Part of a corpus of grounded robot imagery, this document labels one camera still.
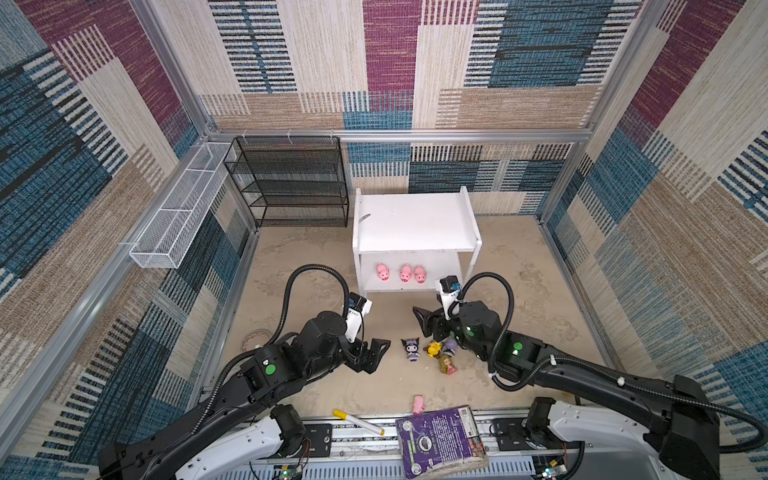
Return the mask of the pink pig toy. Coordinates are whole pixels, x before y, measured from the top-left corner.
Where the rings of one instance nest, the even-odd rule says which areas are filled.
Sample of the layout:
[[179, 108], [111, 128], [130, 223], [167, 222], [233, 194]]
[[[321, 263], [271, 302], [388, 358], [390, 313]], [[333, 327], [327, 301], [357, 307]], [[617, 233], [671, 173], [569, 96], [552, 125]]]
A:
[[423, 284], [427, 279], [427, 272], [422, 266], [416, 266], [413, 270], [413, 277], [417, 283]]
[[382, 281], [387, 281], [389, 279], [389, 277], [390, 277], [390, 270], [383, 263], [379, 263], [376, 266], [376, 273], [377, 273], [378, 278], [380, 280], [382, 280]]
[[425, 397], [423, 395], [415, 395], [412, 404], [412, 413], [419, 415], [425, 411]]
[[401, 267], [399, 278], [403, 283], [407, 283], [413, 277], [413, 269], [409, 264], [405, 264]]

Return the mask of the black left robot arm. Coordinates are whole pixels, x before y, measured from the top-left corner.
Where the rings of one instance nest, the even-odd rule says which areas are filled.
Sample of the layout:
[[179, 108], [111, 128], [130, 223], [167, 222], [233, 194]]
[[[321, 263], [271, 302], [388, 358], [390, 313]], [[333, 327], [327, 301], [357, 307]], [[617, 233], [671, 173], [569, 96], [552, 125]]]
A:
[[348, 338], [347, 321], [323, 311], [299, 333], [236, 360], [237, 373], [164, 429], [115, 443], [99, 457], [102, 479], [212, 479], [251, 459], [288, 456], [306, 430], [286, 398], [340, 366], [372, 374], [391, 346]]

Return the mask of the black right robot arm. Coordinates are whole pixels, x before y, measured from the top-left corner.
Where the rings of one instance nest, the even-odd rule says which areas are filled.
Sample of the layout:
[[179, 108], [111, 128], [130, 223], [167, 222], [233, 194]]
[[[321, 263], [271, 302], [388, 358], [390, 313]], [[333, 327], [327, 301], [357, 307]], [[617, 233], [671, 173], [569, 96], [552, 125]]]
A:
[[642, 444], [663, 465], [689, 479], [720, 476], [717, 415], [695, 380], [645, 378], [569, 355], [544, 341], [504, 329], [499, 315], [481, 301], [462, 303], [452, 317], [441, 309], [413, 310], [422, 333], [454, 339], [486, 363], [499, 386], [541, 386], [563, 391], [617, 412], [645, 427]]

